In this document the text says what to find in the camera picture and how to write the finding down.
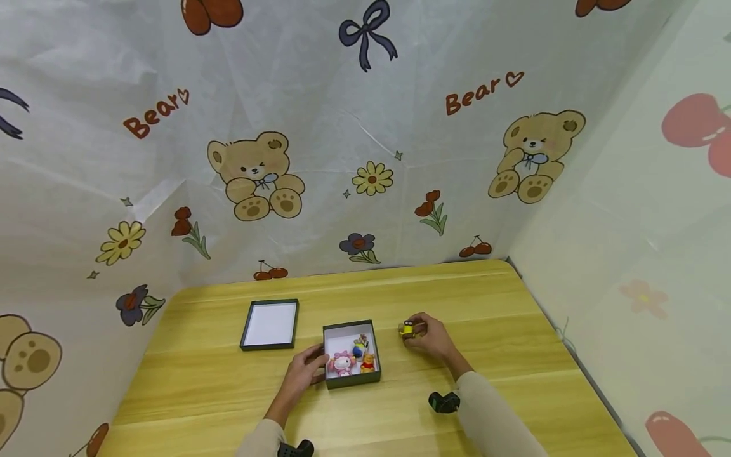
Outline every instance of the bear paw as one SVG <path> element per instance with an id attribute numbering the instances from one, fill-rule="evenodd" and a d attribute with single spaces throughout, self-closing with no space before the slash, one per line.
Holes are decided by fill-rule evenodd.
<path id="1" fill-rule="evenodd" d="M 291 219 L 302 211 L 302 197 L 291 189 L 277 189 L 269 198 L 275 213 Z"/>
<path id="2" fill-rule="evenodd" d="M 240 221 L 256 221 L 269 214 L 269 202 L 263 197 L 250 197 L 236 203 L 233 213 Z"/>
<path id="3" fill-rule="evenodd" d="M 520 176 L 515 170 L 505 170 L 499 173 L 490 184 L 488 195 L 492 198 L 500 198 L 515 192 L 520 183 Z"/>
<path id="4" fill-rule="evenodd" d="M 553 185 L 553 179 L 543 175 L 533 175 L 523 179 L 518 189 L 518 198 L 523 203 L 537 203 L 543 199 Z"/>

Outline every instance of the wooden table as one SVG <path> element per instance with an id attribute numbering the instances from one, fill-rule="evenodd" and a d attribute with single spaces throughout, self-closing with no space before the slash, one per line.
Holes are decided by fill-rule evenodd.
<path id="1" fill-rule="evenodd" d="M 299 298 L 294 350 L 242 352 L 252 300 Z M 433 391 L 453 383 L 408 351 L 396 326 L 416 311 L 442 320 L 551 456 L 635 453 L 511 267 L 499 260 L 340 273 L 183 290 L 167 311 L 122 401 L 101 457 L 232 456 L 264 415 L 291 357 L 322 326 L 372 319 L 381 382 L 311 388 L 287 423 L 290 443 L 317 456 L 477 456 Z"/>

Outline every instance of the toy figurine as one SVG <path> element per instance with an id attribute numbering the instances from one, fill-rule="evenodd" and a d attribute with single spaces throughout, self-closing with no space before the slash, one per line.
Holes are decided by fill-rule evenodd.
<path id="1" fill-rule="evenodd" d="M 335 371 L 339 377 L 350 376 L 350 369 L 355 365 L 355 357 L 349 352 L 336 352 L 330 362 L 327 364 L 327 369 Z"/>
<path id="2" fill-rule="evenodd" d="M 403 339 L 414 338 L 414 323 L 410 320 L 404 320 L 403 324 L 398 324 L 398 332 Z"/>
<path id="3" fill-rule="evenodd" d="M 368 349 L 368 338 L 365 335 L 360 335 L 353 343 L 355 344 L 353 346 L 353 355 L 357 360 L 362 360 Z"/>
<path id="4" fill-rule="evenodd" d="M 376 371 L 374 361 L 376 357 L 373 354 L 366 354 L 363 356 L 363 363 L 360 364 L 361 373 L 372 373 Z"/>

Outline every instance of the sleeve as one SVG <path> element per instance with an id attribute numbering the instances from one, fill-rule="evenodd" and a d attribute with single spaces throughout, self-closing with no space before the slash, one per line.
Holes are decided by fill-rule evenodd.
<path id="1" fill-rule="evenodd" d="M 235 457 L 276 457 L 279 445 L 287 442 L 284 430 L 271 419 L 263 419 L 236 451 Z"/>
<path id="2" fill-rule="evenodd" d="M 484 377 L 469 371 L 457 380 L 458 416 L 483 456 L 548 457 L 526 424 Z"/>

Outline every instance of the cartoon bear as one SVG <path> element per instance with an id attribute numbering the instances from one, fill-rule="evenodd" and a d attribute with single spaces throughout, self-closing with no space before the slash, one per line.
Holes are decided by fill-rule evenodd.
<path id="1" fill-rule="evenodd" d="M 288 175 L 287 137 L 263 132 L 256 140 L 208 144 L 208 161 L 226 183 L 226 196 L 242 221 L 266 217 L 270 210 L 286 219 L 302 211 L 305 183 Z"/>
<path id="2" fill-rule="evenodd" d="M 61 363 L 61 345 L 43 333 L 31 331 L 28 321 L 14 314 L 0 316 L 2 378 L 0 389 L 0 450 L 20 424 L 29 390 L 44 385 Z"/>
<path id="3" fill-rule="evenodd" d="M 503 137 L 505 157 L 488 195 L 500 198 L 517 192 L 523 203 L 541 201 L 564 171 L 559 160 L 584 125 L 584 115 L 573 110 L 524 116 L 510 124 Z"/>

